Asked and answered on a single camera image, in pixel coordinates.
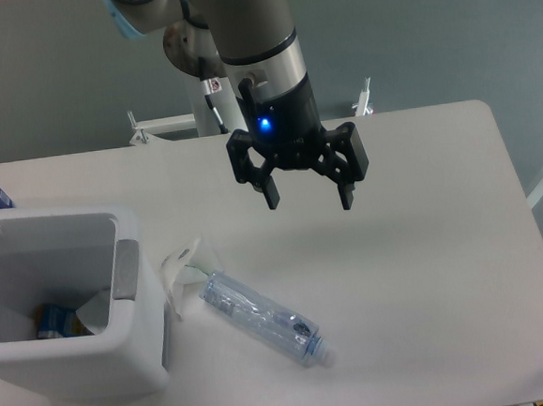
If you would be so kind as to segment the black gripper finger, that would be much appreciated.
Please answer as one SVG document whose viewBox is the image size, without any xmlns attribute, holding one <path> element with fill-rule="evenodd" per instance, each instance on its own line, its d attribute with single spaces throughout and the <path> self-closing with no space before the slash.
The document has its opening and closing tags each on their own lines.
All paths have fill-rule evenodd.
<svg viewBox="0 0 543 406">
<path fill-rule="evenodd" d="M 240 184 L 250 183 L 254 190 L 264 195 L 268 208 L 274 210 L 279 205 L 279 191 L 271 175 L 274 164 L 266 159 L 257 167 L 249 155 L 250 148 L 253 148 L 250 134 L 235 129 L 226 143 L 235 181 Z"/>
<path fill-rule="evenodd" d="M 313 170 L 333 181 L 341 206 L 350 210 L 355 183 L 365 180 L 369 158 L 354 122 L 344 122 L 334 129 L 321 128 L 317 136 Z"/>
</svg>

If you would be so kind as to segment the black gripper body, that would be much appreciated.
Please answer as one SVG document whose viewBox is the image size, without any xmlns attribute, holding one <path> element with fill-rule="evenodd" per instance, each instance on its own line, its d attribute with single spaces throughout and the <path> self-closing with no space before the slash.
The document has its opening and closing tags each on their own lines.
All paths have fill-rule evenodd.
<svg viewBox="0 0 543 406">
<path fill-rule="evenodd" d="M 313 168 L 325 142 L 308 76 L 288 92 L 265 100 L 255 96 L 253 80 L 238 84 L 239 108 L 247 121 L 253 149 L 281 170 Z"/>
</svg>

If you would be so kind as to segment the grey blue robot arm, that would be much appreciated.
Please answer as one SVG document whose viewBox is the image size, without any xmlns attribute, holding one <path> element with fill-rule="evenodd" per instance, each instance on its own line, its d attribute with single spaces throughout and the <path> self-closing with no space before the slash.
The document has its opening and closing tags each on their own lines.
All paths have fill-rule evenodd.
<svg viewBox="0 0 543 406">
<path fill-rule="evenodd" d="M 250 183 L 270 209 L 279 204 L 271 173 L 306 171 L 333 181 L 350 209 L 368 155 L 354 122 L 326 129 L 319 117 L 288 0 L 104 0 L 129 37 L 182 23 L 208 32 L 209 54 L 228 78 L 246 123 L 227 145 L 235 180 Z"/>
</svg>

